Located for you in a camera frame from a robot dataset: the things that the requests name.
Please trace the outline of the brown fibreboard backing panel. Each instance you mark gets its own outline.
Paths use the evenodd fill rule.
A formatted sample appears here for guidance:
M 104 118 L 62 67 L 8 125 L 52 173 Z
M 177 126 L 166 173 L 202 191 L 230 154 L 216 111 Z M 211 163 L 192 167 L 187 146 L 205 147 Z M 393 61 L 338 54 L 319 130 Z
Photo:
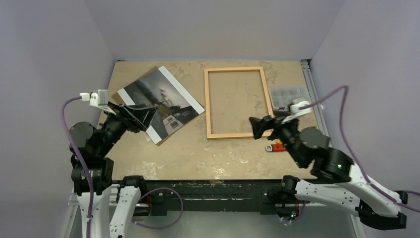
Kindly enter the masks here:
M 164 77 L 155 66 L 133 82 L 117 90 L 111 97 L 118 104 L 124 103 L 130 107 L 154 107 L 156 109 L 146 134 L 158 146 L 169 137 L 163 121 L 171 115 L 171 109 L 163 103 L 160 95 L 158 83 L 161 79 Z

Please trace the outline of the photo with glass pane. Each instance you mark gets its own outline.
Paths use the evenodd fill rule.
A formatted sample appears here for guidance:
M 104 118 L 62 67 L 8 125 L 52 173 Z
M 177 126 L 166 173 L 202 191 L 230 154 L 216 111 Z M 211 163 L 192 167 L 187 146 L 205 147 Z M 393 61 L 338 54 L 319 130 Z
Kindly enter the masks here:
M 158 70 L 164 77 L 158 83 L 160 95 L 163 103 L 171 109 L 171 115 L 163 121 L 170 137 L 185 124 L 202 114 L 205 109 L 166 67 L 158 67 Z

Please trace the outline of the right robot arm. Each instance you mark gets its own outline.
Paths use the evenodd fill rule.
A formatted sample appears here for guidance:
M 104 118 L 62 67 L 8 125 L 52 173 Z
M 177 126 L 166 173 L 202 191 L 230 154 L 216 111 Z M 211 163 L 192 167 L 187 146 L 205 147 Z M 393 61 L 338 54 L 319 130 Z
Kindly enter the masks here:
M 365 178 L 361 168 L 344 152 L 329 146 L 329 137 L 315 127 L 298 130 L 298 119 L 284 122 L 287 112 L 274 117 L 250 117 L 254 139 L 271 130 L 268 140 L 279 139 L 299 168 L 313 165 L 310 173 L 321 184 L 313 184 L 294 176 L 284 176 L 278 188 L 285 202 L 293 198 L 333 206 L 358 217 L 362 224 L 376 230 L 399 230 L 407 226 L 407 216 L 400 204 L 408 202 L 404 191 L 388 190 Z

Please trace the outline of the wooden picture frame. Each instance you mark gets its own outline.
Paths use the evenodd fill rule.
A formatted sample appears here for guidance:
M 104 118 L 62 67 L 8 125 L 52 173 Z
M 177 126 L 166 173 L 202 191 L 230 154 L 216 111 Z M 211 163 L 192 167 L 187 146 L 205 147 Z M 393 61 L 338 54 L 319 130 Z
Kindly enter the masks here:
M 208 140 L 253 138 L 249 117 L 272 115 L 261 66 L 204 70 Z

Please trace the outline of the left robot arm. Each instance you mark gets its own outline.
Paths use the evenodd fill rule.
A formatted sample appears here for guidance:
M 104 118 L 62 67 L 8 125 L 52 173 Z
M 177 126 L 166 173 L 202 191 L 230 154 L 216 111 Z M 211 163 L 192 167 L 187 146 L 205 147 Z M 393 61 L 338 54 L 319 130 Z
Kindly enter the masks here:
M 72 152 L 71 179 L 82 213 L 83 237 L 108 238 L 108 203 L 114 162 L 107 154 L 125 132 L 146 131 L 157 108 L 109 103 L 110 110 L 105 113 L 106 119 L 100 128 L 86 121 L 68 127 L 65 108 L 69 103 L 67 101 L 61 107 L 61 123 Z

